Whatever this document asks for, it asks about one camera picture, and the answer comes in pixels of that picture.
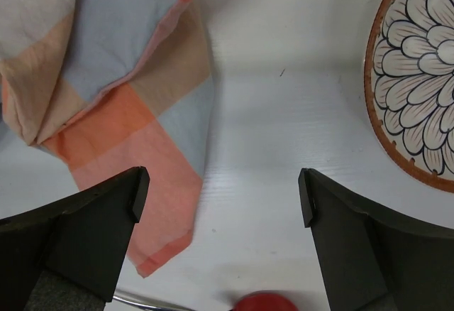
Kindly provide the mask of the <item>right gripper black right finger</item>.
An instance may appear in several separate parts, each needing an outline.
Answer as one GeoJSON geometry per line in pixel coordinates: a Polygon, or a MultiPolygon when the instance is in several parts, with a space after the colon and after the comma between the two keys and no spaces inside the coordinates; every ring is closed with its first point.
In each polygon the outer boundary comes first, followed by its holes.
{"type": "Polygon", "coordinates": [[[452,310],[453,230],[369,200],[317,170],[299,174],[331,310],[452,310]]]}

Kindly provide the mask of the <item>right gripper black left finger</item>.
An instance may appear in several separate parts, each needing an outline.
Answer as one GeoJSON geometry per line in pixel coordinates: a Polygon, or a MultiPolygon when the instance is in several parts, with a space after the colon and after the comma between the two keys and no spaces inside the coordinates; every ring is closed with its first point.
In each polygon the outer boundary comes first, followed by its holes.
{"type": "Polygon", "coordinates": [[[113,300],[150,177],[130,168],[1,220],[2,310],[103,310],[113,300]]]}

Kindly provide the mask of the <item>checkered orange blue cloth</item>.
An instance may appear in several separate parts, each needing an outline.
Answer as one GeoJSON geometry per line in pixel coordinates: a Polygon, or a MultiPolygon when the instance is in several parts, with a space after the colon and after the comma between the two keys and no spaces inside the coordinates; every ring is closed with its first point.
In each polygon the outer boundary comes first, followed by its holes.
{"type": "Polygon", "coordinates": [[[1,0],[6,125],[81,190],[147,169],[128,247],[142,277],[192,242],[213,100],[194,0],[1,0]]]}

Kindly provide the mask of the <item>floral patterned ceramic plate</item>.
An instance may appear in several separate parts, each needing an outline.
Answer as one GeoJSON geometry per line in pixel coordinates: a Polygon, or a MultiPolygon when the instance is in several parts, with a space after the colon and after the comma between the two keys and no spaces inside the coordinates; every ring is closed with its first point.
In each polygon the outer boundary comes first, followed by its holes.
{"type": "Polygon", "coordinates": [[[418,181],[453,191],[453,0],[382,0],[364,90],[387,155],[418,181]]]}

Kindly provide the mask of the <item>red enamel mug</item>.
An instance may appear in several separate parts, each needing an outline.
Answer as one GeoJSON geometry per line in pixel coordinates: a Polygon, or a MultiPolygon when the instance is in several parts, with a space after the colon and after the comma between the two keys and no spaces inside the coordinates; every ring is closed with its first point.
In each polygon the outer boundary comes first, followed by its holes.
{"type": "Polygon", "coordinates": [[[255,292],[242,297],[232,311],[298,311],[297,306],[279,293],[255,292]]]}

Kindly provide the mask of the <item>silver fork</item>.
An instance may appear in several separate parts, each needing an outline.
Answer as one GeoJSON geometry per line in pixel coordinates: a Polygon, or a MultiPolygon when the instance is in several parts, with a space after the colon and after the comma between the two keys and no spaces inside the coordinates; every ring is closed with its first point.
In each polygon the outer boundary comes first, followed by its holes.
{"type": "Polygon", "coordinates": [[[117,289],[113,294],[113,300],[121,302],[125,305],[129,305],[131,307],[136,307],[139,310],[192,311],[192,309],[189,309],[187,307],[143,297],[140,295],[134,295],[133,293],[127,293],[126,291],[119,289],[117,289]]]}

